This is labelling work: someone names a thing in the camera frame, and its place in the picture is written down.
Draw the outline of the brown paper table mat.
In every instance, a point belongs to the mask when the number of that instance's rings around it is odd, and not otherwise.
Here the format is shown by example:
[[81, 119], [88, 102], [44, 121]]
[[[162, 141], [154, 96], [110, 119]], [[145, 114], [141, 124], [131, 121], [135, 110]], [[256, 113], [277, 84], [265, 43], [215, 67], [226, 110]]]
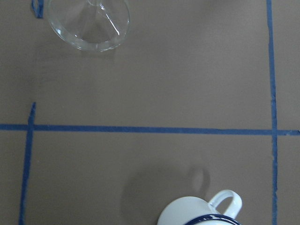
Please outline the brown paper table mat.
[[231, 189], [244, 225], [300, 222], [300, 3], [131, 0], [125, 42], [84, 52], [0, 3], [0, 222], [154, 225]]

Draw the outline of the white enamel mug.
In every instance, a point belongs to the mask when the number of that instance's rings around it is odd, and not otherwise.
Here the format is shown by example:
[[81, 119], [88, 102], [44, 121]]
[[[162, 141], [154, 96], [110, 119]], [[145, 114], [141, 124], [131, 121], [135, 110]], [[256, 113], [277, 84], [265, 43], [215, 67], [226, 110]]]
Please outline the white enamel mug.
[[236, 220], [242, 208], [241, 197], [222, 190], [207, 202], [199, 197], [185, 196], [168, 204], [160, 214], [158, 225], [239, 225]]

